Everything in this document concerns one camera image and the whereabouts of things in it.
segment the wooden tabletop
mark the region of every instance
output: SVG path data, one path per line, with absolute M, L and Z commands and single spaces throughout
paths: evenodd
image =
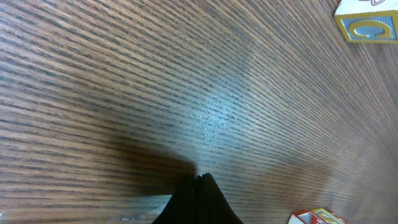
M 0 222 L 150 223 L 209 172 L 244 223 L 396 223 L 398 47 L 331 1 L 0 1 Z

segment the striped wood pattern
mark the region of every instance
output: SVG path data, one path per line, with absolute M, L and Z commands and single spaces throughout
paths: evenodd
M 395 223 L 398 48 L 337 4 L 1 0 L 1 223 L 150 222 L 194 169 L 244 223 Z

